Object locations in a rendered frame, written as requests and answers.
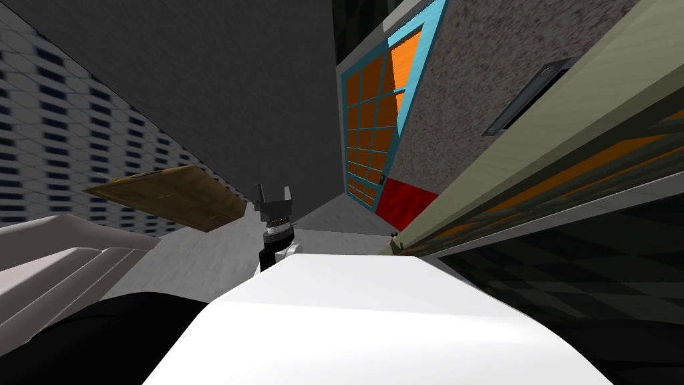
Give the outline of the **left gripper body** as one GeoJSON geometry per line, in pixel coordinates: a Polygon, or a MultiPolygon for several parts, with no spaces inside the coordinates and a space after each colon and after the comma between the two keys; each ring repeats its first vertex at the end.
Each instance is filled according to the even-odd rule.
{"type": "Polygon", "coordinates": [[[272,202],[254,202],[254,210],[260,213],[262,222],[274,222],[288,219],[292,215],[293,201],[280,200],[272,202]]]}

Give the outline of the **olive door with orange panels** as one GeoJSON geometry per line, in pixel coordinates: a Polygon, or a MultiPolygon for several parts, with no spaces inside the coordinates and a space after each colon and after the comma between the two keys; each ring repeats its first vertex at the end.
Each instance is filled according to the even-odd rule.
{"type": "Polygon", "coordinates": [[[438,195],[399,235],[429,255],[634,185],[684,155],[684,0],[450,0],[391,176],[438,195]],[[491,121],[581,58],[513,125],[491,121]]]}

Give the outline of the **red mat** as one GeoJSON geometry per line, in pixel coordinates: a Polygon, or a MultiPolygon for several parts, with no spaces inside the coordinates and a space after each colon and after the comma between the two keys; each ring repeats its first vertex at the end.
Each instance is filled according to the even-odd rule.
{"type": "Polygon", "coordinates": [[[387,179],[375,214],[397,231],[403,231],[437,197],[422,188],[387,179]]]}

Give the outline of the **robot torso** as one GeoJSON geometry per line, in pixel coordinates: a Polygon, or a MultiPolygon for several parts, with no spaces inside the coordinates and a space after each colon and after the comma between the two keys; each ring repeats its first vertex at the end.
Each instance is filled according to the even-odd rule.
{"type": "Polygon", "coordinates": [[[421,259],[294,254],[211,301],[143,385],[612,384],[421,259]]]}

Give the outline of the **blue framed orange panel door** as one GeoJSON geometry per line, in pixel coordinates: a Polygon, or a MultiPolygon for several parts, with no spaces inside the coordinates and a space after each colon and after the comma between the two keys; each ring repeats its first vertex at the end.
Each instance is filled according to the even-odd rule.
{"type": "Polygon", "coordinates": [[[347,194],[374,213],[450,0],[405,0],[338,66],[347,194]]]}

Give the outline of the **brown wooden board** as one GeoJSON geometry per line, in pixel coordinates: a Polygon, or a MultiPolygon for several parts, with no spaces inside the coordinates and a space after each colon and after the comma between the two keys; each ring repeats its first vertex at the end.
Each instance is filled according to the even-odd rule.
{"type": "Polygon", "coordinates": [[[205,233],[243,218],[247,206],[195,164],[114,179],[84,192],[205,233]]]}

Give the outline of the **white stepped furniture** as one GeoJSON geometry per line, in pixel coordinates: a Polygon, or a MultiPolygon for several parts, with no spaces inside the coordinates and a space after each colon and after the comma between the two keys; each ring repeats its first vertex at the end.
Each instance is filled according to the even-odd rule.
{"type": "Polygon", "coordinates": [[[0,228],[0,356],[101,300],[159,242],[73,215],[0,228]]]}

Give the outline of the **dark grey wall slot plate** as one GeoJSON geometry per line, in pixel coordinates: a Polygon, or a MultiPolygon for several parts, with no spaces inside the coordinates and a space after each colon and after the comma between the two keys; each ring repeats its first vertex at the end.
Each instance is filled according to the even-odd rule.
{"type": "Polygon", "coordinates": [[[579,59],[580,55],[542,65],[528,83],[491,121],[482,136],[494,136],[509,129],[544,95],[579,59]]]}

